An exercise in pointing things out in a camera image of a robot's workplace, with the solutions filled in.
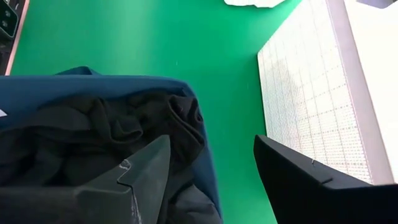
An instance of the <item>table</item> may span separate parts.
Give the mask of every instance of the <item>table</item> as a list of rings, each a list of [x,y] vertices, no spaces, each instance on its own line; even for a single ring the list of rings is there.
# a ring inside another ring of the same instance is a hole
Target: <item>table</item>
[[[214,152],[225,223],[276,223],[252,152],[265,134],[257,52],[299,0],[273,9],[222,0],[35,0],[11,75],[79,65],[158,75],[196,91]]]

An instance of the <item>green surface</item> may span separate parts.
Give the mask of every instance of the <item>green surface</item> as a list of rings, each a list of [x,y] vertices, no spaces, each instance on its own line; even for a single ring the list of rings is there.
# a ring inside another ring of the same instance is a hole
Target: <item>green surface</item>
[[[12,75],[87,65],[185,80],[215,156],[224,222],[275,223],[252,145],[265,134],[256,54],[299,0],[273,9],[223,0],[31,0]]]

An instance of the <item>white grid mat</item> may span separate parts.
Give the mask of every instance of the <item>white grid mat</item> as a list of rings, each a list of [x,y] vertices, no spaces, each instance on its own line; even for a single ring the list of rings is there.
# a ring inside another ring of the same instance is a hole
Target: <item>white grid mat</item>
[[[258,62],[268,136],[372,183],[326,0],[303,0]]]

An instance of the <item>black fabric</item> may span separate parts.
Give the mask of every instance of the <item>black fabric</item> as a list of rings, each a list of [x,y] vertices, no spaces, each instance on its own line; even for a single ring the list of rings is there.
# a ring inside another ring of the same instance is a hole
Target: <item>black fabric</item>
[[[265,136],[254,157],[278,223],[398,222],[398,185],[372,186]]]
[[[165,91],[115,100],[68,96],[0,132],[0,185],[78,186],[168,134],[172,153],[162,208],[167,211],[175,194],[192,184],[190,164],[205,142],[202,125],[195,98]]]

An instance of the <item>dark blue fabric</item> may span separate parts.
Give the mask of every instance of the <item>dark blue fabric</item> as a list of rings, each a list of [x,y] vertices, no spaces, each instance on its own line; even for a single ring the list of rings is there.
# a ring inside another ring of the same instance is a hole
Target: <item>dark blue fabric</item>
[[[116,98],[152,88],[183,91],[195,96],[184,82],[171,78],[147,76],[99,75],[88,67],[78,67],[55,76],[0,77],[0,109],[8,114],[0,118],[0,127],[16,122],[38,106],[63,96],[89,93],[102,98]],[[193,163],[195,185],[215,203],[221,214],[213,157],[206,148]]]

